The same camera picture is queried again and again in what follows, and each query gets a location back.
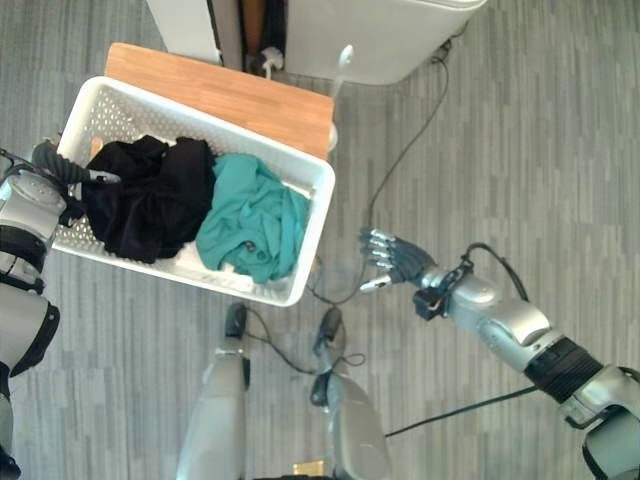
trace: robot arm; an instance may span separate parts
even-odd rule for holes
[[[364,284],[363,290],[399,281],[414,283],[419,287],[414,296],[416,310],[425,319],[442,315],[476,335],[556,400],[572,427],[584,429],[600,420],[583,445],[585,461],[597,478],[638,471],[640,374],[602,365],[554,328],[534,305],[505,299],[494,285],[474,276],[472,264],[463,261],[457,269],[446,271],[425,253],[423,265],[413,264],[411,275],[399,275],[408,271],[404,259],[417,258],[418,247],[379,230],[363,231],[361,240],[372,263],[388,272]],[[410,256],[403,252],[407,245]]]
[[[58,328],[58,309],[42,297],[41,278],[58,224],[80,215],[67,184],[117,181],[71,164],[43,142],[33,164],[0,149],[12,166],[0,178],[0,480],[20,476],[11,458],[9,377],[39,363]]]

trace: gray carpet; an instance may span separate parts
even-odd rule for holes
[[[60,129],[109,44],[163,48],[144,2],[0,0],[0,144],[26,153]],[[640,7],[634,0],[490,0],[448,60],[448,96],[382,194],[376,225],[445,265],[471,241],[508,256],[533,301],[604,362],[640,366]],[[324,82],[281,76],[324,91]],[[345,85],[337,188],[319,288],[341,297],[358,270],[367,199],[443,87],[425,64],[390,87]],[[504,288],[486,260],[478,273]],[[45,360],[12,382],[25,479],[169,479],[199,379],[232,298],[54,252],[47,296],[63,320]],[[396,287],[344,306],[353,376],[386,430],[527,382]],[[279,345],[311,365],[325,307],[257,306]],[[251,345],[251,475],[330,455],[312,378]],[[541,393],[390,440],[402,479],[585,479],[583,435]]]

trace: robot finger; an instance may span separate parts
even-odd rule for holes
[[[383,259],[391,258],[388,250],[380,250],[379,248],[362,247],[360,252],[367,257],[378,257]]]
[[[393,282],[389,275],[382,275],[381,277],[374,278],[360,285],[360,291],[362,293],[371,293],[381,288],[387,287],[391,285],[391,283]]]

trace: white appliance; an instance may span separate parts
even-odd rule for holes
[[[348,82],[396,83],[456,33],[486,0],[290,0],[285,69],[334,78],[345,45]]]

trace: black hose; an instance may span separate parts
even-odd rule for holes
[[[47,140],[33,149],[31,162],[38,168],[49,171],[65,185],[91,181],[86,168],[58,155],[55,147]]]

